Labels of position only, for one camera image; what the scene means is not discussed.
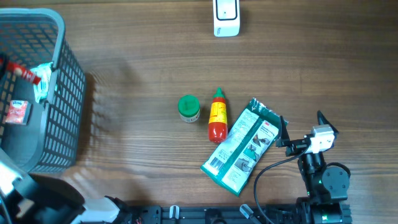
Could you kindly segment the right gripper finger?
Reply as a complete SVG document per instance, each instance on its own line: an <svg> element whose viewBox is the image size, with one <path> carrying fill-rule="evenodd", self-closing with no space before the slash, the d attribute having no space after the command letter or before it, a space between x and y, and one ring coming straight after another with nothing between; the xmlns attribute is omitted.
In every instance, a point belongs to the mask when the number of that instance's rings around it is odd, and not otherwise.
<svg viewBox="0 0 398 224"><path fill-rule="evenodd" d="M320 110L317 111L317 120L319 125L329 125L335 136L339 134L339 131L326 119Z"/></svg>
<svg viewBox="0 0 398 224"><path fill-rule="evenodd" d="M287 147L290 145L290 137L286 128L285 119L280 116L280 128L275 142L277 147Z"/></svg>

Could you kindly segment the green white glove package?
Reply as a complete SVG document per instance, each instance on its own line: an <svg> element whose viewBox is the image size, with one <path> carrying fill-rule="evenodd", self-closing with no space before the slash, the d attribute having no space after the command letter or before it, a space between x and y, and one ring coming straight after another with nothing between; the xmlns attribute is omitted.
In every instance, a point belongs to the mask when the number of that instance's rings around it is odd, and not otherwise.
<svg viewBox="0 0 398 224"><path fill-rule="evenodd" d="M280 116L253 98L201 166L215 183L238 196L262 155L277 139Z"/></svg>

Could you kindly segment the red chili sauce bottle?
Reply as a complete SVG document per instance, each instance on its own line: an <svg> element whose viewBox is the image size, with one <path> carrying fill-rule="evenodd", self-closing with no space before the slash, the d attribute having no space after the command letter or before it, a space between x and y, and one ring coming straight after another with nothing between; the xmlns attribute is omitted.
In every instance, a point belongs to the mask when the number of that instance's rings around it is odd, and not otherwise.
<svg viewBox="0 0 398 224"><path fill-rule="evenodd" d="M226 112L226 98L221 87L213 95L210 117L208 121L208 139L211 142L221 143L228 135L228 118Z"/></svg>

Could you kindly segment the green lid jar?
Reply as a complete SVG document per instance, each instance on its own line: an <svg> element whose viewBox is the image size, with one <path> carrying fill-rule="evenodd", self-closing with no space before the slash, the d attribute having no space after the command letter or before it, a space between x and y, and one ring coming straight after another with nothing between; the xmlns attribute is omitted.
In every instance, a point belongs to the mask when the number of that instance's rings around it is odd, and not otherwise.
<svg viewBox="0 0 398 224"><path fill-rule="evenodd" d="M178 101L180 118L187 123L195 122L200 116L200 102L193 95L185 95Z"/></svg>

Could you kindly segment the red white tissue pack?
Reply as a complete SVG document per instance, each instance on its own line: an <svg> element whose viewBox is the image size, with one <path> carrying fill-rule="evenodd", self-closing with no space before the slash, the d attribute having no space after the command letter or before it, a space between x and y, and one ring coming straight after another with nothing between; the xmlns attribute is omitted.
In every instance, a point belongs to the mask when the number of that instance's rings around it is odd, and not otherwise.
<svg viewBox="0 0 398 224"><path fill-rule="evenodd" d="M30 103L24 100L12 100L6 116L6 123L26 125L29 119Z"/></svg>

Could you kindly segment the red coffee stick sachet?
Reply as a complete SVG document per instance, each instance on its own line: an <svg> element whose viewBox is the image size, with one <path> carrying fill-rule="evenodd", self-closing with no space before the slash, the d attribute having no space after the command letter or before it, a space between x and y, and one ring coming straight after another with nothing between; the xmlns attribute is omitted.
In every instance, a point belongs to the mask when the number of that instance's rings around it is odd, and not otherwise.
<svg viewBox="0 0 398 224"><path fill-rule="evenodd" d="M1 78L6 74L6 72L11 72L14 75L30 82L33 85L38 85L41 78L38 77L34 72L31 72L22 65L18 65L14 62L10 62L6 57L1 58Z"/></svg>

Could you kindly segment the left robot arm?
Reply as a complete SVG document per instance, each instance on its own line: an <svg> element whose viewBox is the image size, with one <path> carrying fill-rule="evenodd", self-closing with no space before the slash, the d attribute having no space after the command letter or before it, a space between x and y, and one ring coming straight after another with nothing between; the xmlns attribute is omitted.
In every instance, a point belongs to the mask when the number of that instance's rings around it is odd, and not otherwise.
<svg viewBox="0 0 398 224"><path fill-rule="evenodd" d="M68 182L20 169L1 151L1 223L132 223L114 198L85 200Z"/></svg>

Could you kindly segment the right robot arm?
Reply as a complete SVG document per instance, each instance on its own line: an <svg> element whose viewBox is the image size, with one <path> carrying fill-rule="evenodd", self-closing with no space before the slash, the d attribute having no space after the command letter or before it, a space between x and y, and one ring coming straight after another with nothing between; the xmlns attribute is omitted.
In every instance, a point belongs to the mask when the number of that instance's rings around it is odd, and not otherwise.
<svg viewBox="0 0 398 224"><path fill-rule="evenodd" d="M285 147L287 156L298 157L298 168L307 196L296 202L300 223L352 223L348 199L351 172L339 162L325 162L323 153L334 147L339 131L317 112L318 125L302 139L291 140L285 119L280 117L277 147Z"/></svg>

